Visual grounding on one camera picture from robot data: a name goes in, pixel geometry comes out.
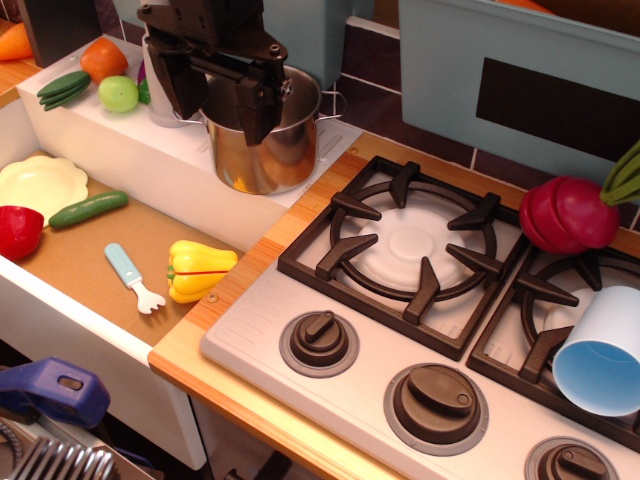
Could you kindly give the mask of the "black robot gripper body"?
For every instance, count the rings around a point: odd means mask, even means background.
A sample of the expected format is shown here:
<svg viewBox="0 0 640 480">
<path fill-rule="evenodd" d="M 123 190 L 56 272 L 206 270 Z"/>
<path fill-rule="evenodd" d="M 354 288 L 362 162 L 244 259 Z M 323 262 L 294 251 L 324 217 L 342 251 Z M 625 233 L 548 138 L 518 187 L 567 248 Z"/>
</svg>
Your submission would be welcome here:
<svg viewBox="0 0 640 480">
<path fill-rule="evenodd" d="M 287 49 L 268 34 L 262 1 L 147 1 L 137 17 L 148 37 L 190 48 L 192 68 L 206 74 L 229 71 L 242 77 L 248 65 L 282 62 Z"/>
</svg>

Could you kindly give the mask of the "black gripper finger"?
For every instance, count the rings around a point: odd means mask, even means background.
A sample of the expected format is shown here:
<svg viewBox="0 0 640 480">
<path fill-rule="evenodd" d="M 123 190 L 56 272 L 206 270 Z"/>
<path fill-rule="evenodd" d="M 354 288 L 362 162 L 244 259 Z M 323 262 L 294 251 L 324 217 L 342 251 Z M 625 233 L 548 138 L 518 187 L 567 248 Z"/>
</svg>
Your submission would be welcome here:
<svg viewBox="0 0 640 480">
<path fill-rule="evenodd" d="M 145 44 L 155 75 L 173 111 L 181 119 L 191 119 L 205 103 L 208 83 L 204 73 L 192 68 L 190 48 L 155 37 L 147 37 Z"/>
<path fill-rule="evenodd" d="M 235 87 L 237 112 L 248 146 L 262 143 L 281 122 L 288 96 L 288 77 L 282 62 L 253 62 Z"/>
</svg>

